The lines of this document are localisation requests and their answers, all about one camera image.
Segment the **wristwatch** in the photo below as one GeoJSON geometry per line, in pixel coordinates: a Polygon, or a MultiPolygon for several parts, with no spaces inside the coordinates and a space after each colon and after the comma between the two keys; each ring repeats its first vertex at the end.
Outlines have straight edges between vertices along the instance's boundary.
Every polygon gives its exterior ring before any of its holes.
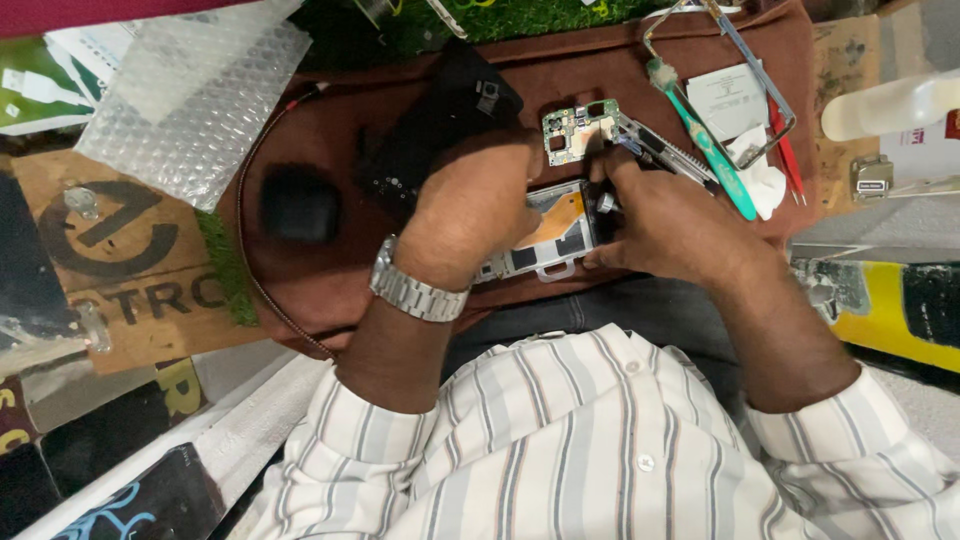
{"type": "Polygon", "coordinates": [[[449,292],[407,276],[393,266],[395,249],[396,235],[390,234],[380,246],[373,264],[370,278],[373,294],[400,311],[431,323],[448,323],[459,317],[467,303],[469,290],[449,292]]]}

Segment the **white striped shirt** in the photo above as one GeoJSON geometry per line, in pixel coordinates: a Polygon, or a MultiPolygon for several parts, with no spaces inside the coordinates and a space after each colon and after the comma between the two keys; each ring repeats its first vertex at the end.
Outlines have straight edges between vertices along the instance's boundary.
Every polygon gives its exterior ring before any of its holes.
{"type": "Polygon", "coordinates": [[[866,370],[747,417],[764,464],[680,350],[615,325],[495,347],[425,414],[331,369],[252,538],[960,537],[960,470],[866,370]]]}

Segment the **work mat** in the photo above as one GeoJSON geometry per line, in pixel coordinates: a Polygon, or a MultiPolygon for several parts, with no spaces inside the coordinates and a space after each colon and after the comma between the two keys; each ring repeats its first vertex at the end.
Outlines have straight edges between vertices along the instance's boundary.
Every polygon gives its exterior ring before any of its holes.
{"type": "MultiPolygon", "coordinates": [[[[649,56],[642,32],[654,20],[505,41],[478,51],[497,65],[523,98],[525,108],[519,119],[526,127],[538,128],[546,113],[571,107],[575,100],[587,103],[612,98],[633,119],[695,153],[680,117],[646,76],[649,56]]],[[[809,200],[815,200],[813,26],[804,6],[800,0],[783,0],[759,12],[733,14],[731,21],[797,114],[797,126],[789,138],[809,200]]],[[[677,68],[681,81],[743,62],[706,13],[671,15],[658,27],[655,46],[677,68]]],[[[333,350],[346,346],[366,309],[372,261],[384,236],[398,233],[401,227],[353,182],[358,140],[363,133],[385,133],[410,108],[428,87],[436,58],[364,73],[299,74],[287,98],[317,82],[330,83],[330,87],[320,99],[290,110],[264,139],[250,164],[243,204],[251,269],[297,324],[333,350]],[[316,165],[341,190],[340,232],[329,244],[279,242],[262,232],[257,209],[264,173],[270,165],[286,162],[316,165]]],[[[768,159],[779,165],[775,154],[768,159]]],[[[550,167],[545,153],[541,158],[543,173],[534,186],[584,178],[588,172],[588,160],[550,167]]],[[[718,197],[732,208],[726,195],[718,197]]],[[[235,182],[218,207],[228,229],[235,223],[234,203],[235,182]]],[[[796,205],[787,195],[771,220],[756,220],[752,227],[782,248],[793,233],[813,223],[813,209],[796,205]]],[[[582,290],[623,274],[612,269],[587,272],[578,262],[576,273],[558,282],[540,282],[531,273],[484,283],[474,287],[456,329],[468,327],[495,307],[582,290]]],[[[271,337],[305,353],[324,356],[253,295],[261,325],[271,337]]]]}

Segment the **hand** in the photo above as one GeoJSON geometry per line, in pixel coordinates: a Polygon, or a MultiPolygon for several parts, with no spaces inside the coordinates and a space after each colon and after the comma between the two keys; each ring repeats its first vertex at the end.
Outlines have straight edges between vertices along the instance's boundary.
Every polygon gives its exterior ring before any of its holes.
{"type": "Polygon", "coordinates": [[[745,221],[687,177],[641,171],[616,147],[591,164],[590,179],[605,178],[616,186],[626,227],[617,241],[587,255],[587,269],[627,268],[711,289],[735,281],[747,264],[782,265],[745,221]]]}
{"type": "Polygon", "coordinates": [[[516,246],[540,226],[526,206],[527,183],[540,175],[542,135],[497,131],[444,156],[420,190],[400,235],[395,265],[432,286],[466,290],[491,254],[516,246]]]}

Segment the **silver metal watch band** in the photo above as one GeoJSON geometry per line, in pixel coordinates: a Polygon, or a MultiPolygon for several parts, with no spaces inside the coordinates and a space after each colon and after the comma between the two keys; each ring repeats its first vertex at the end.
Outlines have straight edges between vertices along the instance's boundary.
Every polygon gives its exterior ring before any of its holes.
{"type": "Polygon", "coordinates": [[[431,323],[447,323],[460,316],[468,292],[448,292],[407,276],[391,265],[373,294],[414,317],[431,323]]]}

